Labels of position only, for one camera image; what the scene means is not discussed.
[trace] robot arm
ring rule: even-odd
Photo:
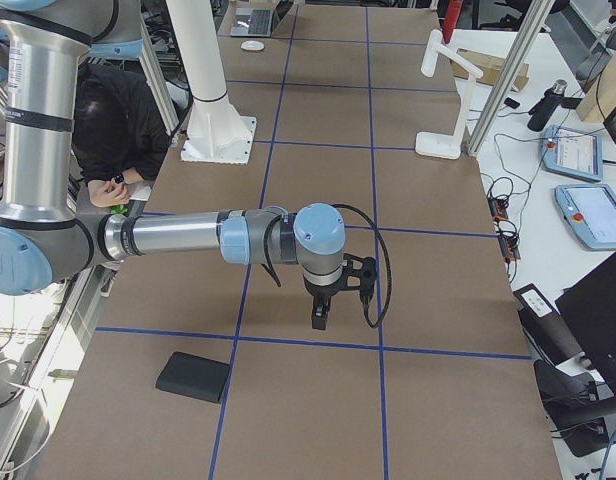
[[[78,63],[93,40],[110,55],[135,49],[141,42],[139,1],[0,0],[0,7],[0,25],[10,38],[1,293],[36,291],[130,255],[220,249],[227,262],[265,265],[273,278],[275,263],[301,265],[314,297],[314,328],[325,329],[330,299],[339,291],[358,290],[367,309],[375,260],[343,252],[344,222],[329,205],[313,204],[297,214],[274,207],[138,218],[75,215],[66,194]],[[201,20],[214,32],[207,7],[208,18]],[[208,57],[220,62],[216,39],[208,48],[217,49]],[[223,71],[213,88],[225,90]],[[216,99],[219,106],[224,97]],[[355,286],[350,277],[359,280]]]

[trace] tablet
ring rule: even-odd
[[[600,182],[603,178],[601,137],[558,125],[543,133],[541,157],[549,172]]]
[[[584,245],[616,250],[616,196],[608,185],[559,185],[555,200]]]

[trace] black jacket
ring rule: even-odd
[[[114,67],[84,64],[79,69],[77,96],[79,85],[86,80],[99,82],[112,91],[128,112],[133,138],[122,170],[134,167],[144,180],[155,180],[170,142],[146,77]],[[80,158],[78,151],[75,155],[86,184],[90,180],[110,180],[120,173],[105,159]]]

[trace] black band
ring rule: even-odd
[[[23,23],[30,27],[39,28],[48,32],[56,33],[62,37],[70,38],[76,42],[83,43],[84,45],[92,45],[92,37],[79,30],[60,25],[44,18],[35,17],[28,13],[13,12],[12,10],[0,9],[0,19],[10,20],[17,23]]]
[[[221,224],[228,219],[230,212],[232,212],[232,210],[222,210],[217,214],[217,227],[215,228],[217,238],[219,238],[219,234],[221,233]]]
[[[106,248],[106,224],[110,217],[112,217],[112,215],[106,215],[101,219],[101,222],[99,222],[99,227],[97,228],[97,246],[104,257],[114,261],[115,259],[108,253],[108,248]]]
[[[279,222],[279,248],[281,250],[281,261],[285,264],[297,264],[297,250],[295,248],[295,214],[288,214],[288,221],[282,218]]]
[[[66,230],[75,225],[75,219],[63,222],[26,222],[24,220],[12,220],[0,217],[0,227],[15,228],[17,230],[32,230],[36,232],[48,232],[51,230]]]
[[[195,100],[199,100],[200,102],[212,103],[212,102],[218,102],[219,100],[224,98],[226,95],[228,95],[228,90],[226,90],[221,97],[217,97],[217,98],[215,98],[213,100],[204,100],[203,98],[198,98],[198,97],[195,97],[194,95],[192,96],[192,98],[194,98]]]
[[[78,219],[75,219],[75,223],[77,224],[79,228],[81,228],[82,232],[84,232],[84,235],[86,236],[86,240],[88,241],[88,260],[86,260],[86,263],[84,264],[84,266],[81,267],[81,269],[84,270],[90,265],[90,262],[92,261],[92,257],[95,254],[95,242],[92,241],[92,236],[90,235],[90,232],[86,228],[86,225],[84,225]]]
[[[143,255],[137,248],[135,236],[132,233],[135,228],[135,223],[139,218],[141,217],[129,218],[121,224],[121,246],[128,255]]]
[[[23,125],[24,127],[41,128],[55,132],[72,132],[73,121],[71,118],[55,117],[45,113],[20,110],[19,108],[6,107],[4,119],[10,123]]]
[[[119,0],[112,0],[112,15],[110,15],[110,21],[108,22],[108,25],[106,25],[106,28],[104,28],[100,34],[94,36],[92,41],[98,42],[99,40],[102,40],[103,38],[105,38],[106,35],[108,35],[110,32],[112,32],[112,29],[115,28],[118,18],[119,18]]]

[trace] white stand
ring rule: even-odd
[[[468,118],[472,91],[477,79],[483,76],[483,72],[461,55],[444,46],[441,43],[442,38],[440,30],[430,32],[424,60],[421,62],[421,73],[427,77],[432,77],[437,66],[437,56],[441,53],[458,63],[468,72],[468,84],[464,90],[464,95],[461,97],[461,108],[459,109],[454,133],[452,135],[444,135],[441,133],[419,132],[415,140],[415,151],[419,155],[454,159],[461,155],[461,141],[466,129],[466,119]]]
[[[241,117],[228,98],[210,2],[166,3],[195,99],[181,159],[248,163],[257,121]]]

